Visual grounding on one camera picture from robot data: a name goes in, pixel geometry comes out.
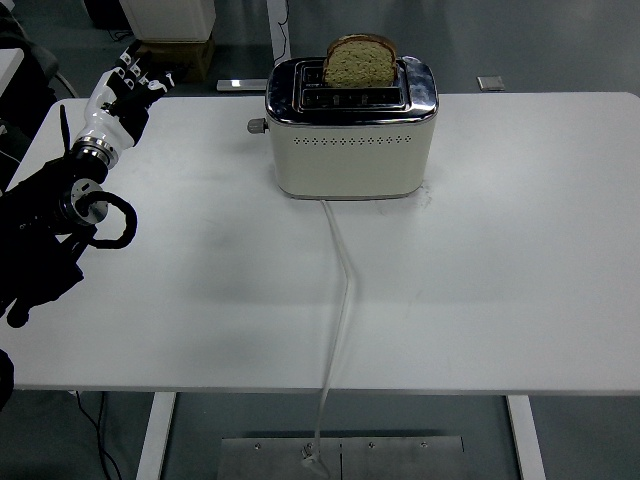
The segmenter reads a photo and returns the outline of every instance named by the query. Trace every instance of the toaster vent hole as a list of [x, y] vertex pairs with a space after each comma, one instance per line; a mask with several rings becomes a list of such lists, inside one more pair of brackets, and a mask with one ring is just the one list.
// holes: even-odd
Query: toaster vent hole
[[411, 142], [412, 138], [410, 135], [406, 135], [406, 136], [401, 136], [398, 135], [396, 137], [351, 137], [351, 138], [327, 138], [327, 137], [295, 137], [293, 139], [293, 143], [295, 145], [312, 145], [312, 146], [318, 146], [318, 145], [383, 145], [383, 144], [388, 144], [388, 145], [392, 145], [394, 143], [399, 144], [399, 143], [409, 143]]

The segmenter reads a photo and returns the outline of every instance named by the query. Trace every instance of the bread slice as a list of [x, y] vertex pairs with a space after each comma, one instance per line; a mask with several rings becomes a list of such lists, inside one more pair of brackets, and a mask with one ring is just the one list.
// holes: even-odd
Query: bread slice
[[334, 88], [388, 87], [396, 76], [396, 47], [391, 40], [356, 34], [329, 45], [322, 80]]

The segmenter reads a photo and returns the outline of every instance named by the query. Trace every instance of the white cable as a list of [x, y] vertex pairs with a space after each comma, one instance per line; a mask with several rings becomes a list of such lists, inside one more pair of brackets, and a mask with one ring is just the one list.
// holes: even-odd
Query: white cable
[[318, 404], [318, 416], [316, 419], [316, 429], [314, 433], [314, 452], [315, 453], [305, 458], [305, 460], [303, 460], [303, 465], [310, 467], [312, 470], [314, 470], [314, 472], [318, 473], [319, 475], [322, 475], [325, 478], [329, 478], [329, 470], [327, 469], [326, 465], [324, 465], [320, 457], [320, 424], [322, 423], [322, 416], [324, 414], [324, 407], [327, 402], [327, 395], [329, 394], [329, 390], [331, 388], [331, 379], [334, 373], [335, 360], [338, 357], [338, 352], [343, 343], [343, 337], [345, 332], [345, 326], [347, 324], [349, 306], [351, 304], [354, 275], [353, 275], [353, 268], [351, 267], [351, 263], [349, 263], [349, 257], [347, 256], [347, 251], [344, 245], [344, 241], [342, 240], [342, 236], [340, 235], [340, 229], [338, 228], [336, 219], [333, 216], [333, 211], [331, 210], [331, 206], [326, 202], [326, 200], [322, 200], [321, 203], [322, 203], [322, 207], [324, 208], [324, 212], [327, 215], [327, 220], [329, 221], [329, 227], [331, 229], [331, 237], [333, 238], [333, 242], [338, 252], [338, 256], [340, 257], [340, 264], [342, 265], [342, 269], [344, 270], [347, 284], [344, 289], [344, 296], [342, 297], [340, 319], [338, 320], [336, 334], [333, 338], [333, 345], [331, 346], [329, 363], [325, 371], [324, 381], [322, 385], [322, 394], [320, 395], [320, 403]]
[[5, 157], [10, 158], [11, 160], [15, 160], [16, 162], [18, 162], [18, 165], [20, 165], [20, 160], [18, 160], [16, 157], [9, 155], [7, 152], [0, 150], [0, 154], [4, 155]]
[[78, 95], [78, 92], [76, 92], [76, 90], [71, 86], [69, 81], [66, 78], [64, 78], [64, 76], [61, 73], [56, 73], [55, 77], [60, 81], [60, 83], [62, 83], [65, 86], [65, 88], [69, 91], [69, 93], [73, 98], [80, 98], [80, 95]]

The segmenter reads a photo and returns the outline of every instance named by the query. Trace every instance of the cardboard box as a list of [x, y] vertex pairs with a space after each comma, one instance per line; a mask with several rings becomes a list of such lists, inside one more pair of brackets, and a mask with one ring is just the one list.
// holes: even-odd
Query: cardboard box
[[161, 69], [185, 65], [188, 70], [181, 81], [197, 83], [207, 78], [214, 50], [212, 33], [206, 42], [143, 42], [138, 55], [151, 52], [151, 64]]
[[206, 42], [216, 20], [214, 0], [120, 0], [138, 40]]

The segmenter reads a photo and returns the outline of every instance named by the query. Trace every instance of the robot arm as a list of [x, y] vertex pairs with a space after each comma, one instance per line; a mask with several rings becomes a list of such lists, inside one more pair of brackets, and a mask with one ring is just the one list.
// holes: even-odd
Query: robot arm
[[[88, 245], [122, 248], [135, 235], [135, 210], [100, 184], [142, 136], [151, 104], [174, 86], [171, 73], [143, 73], [148, 58], [134, 58], [138, 46], [130, 46], [100, 78], [73, 144], [61, 107], [64, 155], [0, 196], [0, 317], [9, 309], [12, 327], [22, 327], [33, 306], [56, 300], [83, 279], [77, 261]], [[96, 240], [96, 224], [108, 204], [124, 212], [127, 226], [117, 240]], [[59, 235], [67, 236], [60, 241]], [[8, 360], [2, 354], [0, 367]], [[0, 369], [0, 383], [9, 383], [7, 371]]]

